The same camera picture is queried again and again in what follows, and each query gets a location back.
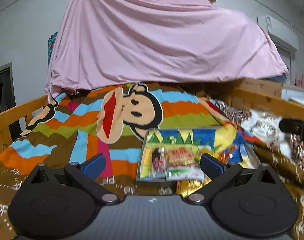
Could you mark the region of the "large white green snack pouch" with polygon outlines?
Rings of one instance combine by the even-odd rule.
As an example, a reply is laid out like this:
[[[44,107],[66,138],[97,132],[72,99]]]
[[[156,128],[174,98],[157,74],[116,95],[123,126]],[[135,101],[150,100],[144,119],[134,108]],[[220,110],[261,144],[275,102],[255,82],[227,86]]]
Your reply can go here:
[[[167,171],[166,181],[199,180],[203,181],[205,174],[200,168],[177,167]]]

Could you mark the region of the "dark window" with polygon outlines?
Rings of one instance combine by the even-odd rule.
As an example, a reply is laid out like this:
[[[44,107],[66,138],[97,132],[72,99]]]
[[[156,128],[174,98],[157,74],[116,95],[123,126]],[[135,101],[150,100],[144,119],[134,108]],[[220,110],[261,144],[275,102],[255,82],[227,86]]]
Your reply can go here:
[[[0,67],[0,113],[15,107],[15,105],[12,63],[9,62]]]

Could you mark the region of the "pink bed sheet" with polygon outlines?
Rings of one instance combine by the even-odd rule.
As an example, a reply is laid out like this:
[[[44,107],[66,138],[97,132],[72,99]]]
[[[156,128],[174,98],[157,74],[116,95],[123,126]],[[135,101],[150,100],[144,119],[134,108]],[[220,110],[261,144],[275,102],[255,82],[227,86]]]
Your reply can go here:
[[[70,0],[45,92],[123,83],[225,82],[288,73],[270,36],[208,0]]]

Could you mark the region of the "wooden bed frame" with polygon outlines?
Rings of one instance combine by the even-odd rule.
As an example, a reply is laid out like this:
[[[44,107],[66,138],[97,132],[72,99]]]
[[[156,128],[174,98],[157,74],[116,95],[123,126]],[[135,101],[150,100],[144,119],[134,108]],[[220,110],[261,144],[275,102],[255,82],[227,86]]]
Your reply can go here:
[[[281,99],[281,90],[289,86],[274,81],[246,78],[229,82],[183,83],[180,87],[197,96],[222,100],[237,109],[251,108],[284,118],[304,120],[304,106]],[[32,113],[46,105],[48,96],[43,95],[0,113],[0,153],[12,143],[9,125],[21,118],[29,123]]]

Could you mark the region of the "clear dark snack packet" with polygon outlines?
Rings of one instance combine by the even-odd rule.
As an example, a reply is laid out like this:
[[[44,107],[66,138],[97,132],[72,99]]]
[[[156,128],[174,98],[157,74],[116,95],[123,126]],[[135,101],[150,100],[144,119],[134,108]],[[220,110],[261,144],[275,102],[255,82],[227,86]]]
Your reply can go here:
[[[164,147],[155,148],[151,155],[152,172],[151,177],[154,179],[164,178],[166,176],[166,152]]]

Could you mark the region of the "white floral quilt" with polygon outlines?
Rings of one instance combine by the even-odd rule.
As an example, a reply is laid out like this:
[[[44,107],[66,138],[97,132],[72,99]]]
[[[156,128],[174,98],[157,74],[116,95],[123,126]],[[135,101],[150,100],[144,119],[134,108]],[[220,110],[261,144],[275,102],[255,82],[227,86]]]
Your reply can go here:
[[[257,137],[272,150],[292,159],[304,170],[304,142],[298,135],[280,130],[280,116],[253,109],[236,109],[220,100],[211,99],[210,102],[242,130]]]

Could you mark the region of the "white air conditioner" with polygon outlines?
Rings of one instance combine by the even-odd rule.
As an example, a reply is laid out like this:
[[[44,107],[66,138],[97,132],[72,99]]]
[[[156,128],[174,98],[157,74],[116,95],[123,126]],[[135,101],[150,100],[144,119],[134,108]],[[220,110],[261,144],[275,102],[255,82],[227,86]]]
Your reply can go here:
[[[257,17],[257,23],[264,29],[272,41],[293,53],[299,50],[299,40],[292,29],[268,15]]]

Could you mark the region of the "colourful monkey cartoon blanket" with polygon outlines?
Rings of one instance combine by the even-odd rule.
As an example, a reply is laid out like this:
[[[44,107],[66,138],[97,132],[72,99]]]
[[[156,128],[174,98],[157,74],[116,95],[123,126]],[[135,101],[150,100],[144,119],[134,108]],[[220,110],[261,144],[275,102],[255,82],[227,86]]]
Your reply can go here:
[[[218,158],[239,146],[229,161],[240,163],[244,138],[206,99],[176,84],[108,86],[77,95],[61,93],[1,156],[4,166],[27,176],[39,163],[62,168],[98,153],[106,159],[104,184],[147,179],[156,146],[190,146]]]

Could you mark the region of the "orange red snack packet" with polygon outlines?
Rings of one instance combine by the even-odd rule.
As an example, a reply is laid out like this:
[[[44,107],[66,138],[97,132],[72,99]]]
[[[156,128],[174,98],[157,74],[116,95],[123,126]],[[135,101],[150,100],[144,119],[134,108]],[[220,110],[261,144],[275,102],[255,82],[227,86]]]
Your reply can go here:
[[[233,153],[235,150],[238,150],[239,146],[237,145],[231,145],[225,152],[219,153],[218,160],[222,163],[227,164],[229,162],[229,159],[233,157]]]

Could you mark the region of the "gold foil snack packet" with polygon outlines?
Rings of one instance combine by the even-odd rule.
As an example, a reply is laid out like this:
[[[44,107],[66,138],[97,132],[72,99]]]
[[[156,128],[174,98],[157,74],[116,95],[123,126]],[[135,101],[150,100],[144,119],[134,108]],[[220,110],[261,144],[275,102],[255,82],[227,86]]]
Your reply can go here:
[[[181,180],[176,182],[176,194],[183,196],[183,198],[189,196],[195,191],[201,189],[206,184],[206,181],[200,180]]]

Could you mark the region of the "white door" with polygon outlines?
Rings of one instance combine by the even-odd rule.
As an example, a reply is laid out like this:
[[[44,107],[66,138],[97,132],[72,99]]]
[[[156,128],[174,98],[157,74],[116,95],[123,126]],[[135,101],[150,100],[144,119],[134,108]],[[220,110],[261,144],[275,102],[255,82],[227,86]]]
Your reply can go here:
[[[292,51],[286,49],[285,47],[276,44],[277,51],[279,52],[279,55],[281,56],[282,61],[285,63],[288,69],[288,76],[286,83],[288,85],[294,85],[295,84],[295,55]]]

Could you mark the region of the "brown PF pattern blanket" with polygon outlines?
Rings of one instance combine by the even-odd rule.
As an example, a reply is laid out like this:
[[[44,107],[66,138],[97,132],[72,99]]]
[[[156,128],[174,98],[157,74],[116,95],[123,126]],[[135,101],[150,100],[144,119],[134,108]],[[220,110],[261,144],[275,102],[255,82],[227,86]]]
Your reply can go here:
[[[7,149],[1,153],[0,158],[10,151]],[[261,162],[272,165],[297,202],[299,217],[293,229],[293,236],[295,239],[304,239],[304,171],[295,161],[279,152],[257,145],[254,146],[254,152]],[[25,178],[26,176],[19,174],[16,169],[4,166],[0,160],[0,239],[13,239],[16,236],[8,220],[7,211]]]

